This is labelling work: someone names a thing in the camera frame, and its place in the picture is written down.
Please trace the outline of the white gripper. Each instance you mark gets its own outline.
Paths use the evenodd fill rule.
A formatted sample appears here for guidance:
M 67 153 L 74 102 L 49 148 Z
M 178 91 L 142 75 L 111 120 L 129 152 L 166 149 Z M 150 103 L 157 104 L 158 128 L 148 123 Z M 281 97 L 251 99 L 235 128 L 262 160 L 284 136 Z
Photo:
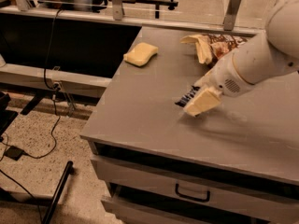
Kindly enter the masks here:
M 251 66 L 256 57 L 248 51 L 233 50 L 223 57 L 194 85 L 200 91 L 184 106 L 190 116 L 197 116 L 221 103 L 221 95 L 237 97 L 254 89 L 256 77 Z

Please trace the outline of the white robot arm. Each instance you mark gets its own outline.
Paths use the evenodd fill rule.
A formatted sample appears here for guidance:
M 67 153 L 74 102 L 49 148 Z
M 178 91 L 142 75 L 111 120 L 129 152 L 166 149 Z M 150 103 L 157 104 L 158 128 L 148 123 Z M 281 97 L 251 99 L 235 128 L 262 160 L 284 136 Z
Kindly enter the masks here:
M 194 83 L 180 100 L 183 110 L 197 116 L 219 105 L 223 96 L 237 97 L 268 78 L 298 71 L 298 10 L 299 0 L 278 0 L 262 32 L 225 54 Z

